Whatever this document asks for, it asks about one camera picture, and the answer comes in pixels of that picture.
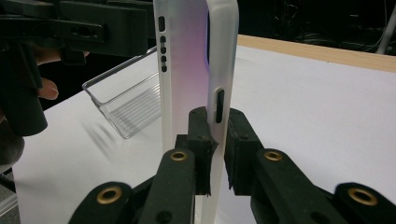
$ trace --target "transparent plastic tray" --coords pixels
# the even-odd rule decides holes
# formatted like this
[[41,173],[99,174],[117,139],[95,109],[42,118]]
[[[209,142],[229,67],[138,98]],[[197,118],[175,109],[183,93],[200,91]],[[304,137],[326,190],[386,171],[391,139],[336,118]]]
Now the transparent plastic tray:
[[134,57],[82,85],[122,138],[132,137],[161,116],[158,73],[142,74],[128,69],[154,51],[155,48],[150,49],[148,54]]

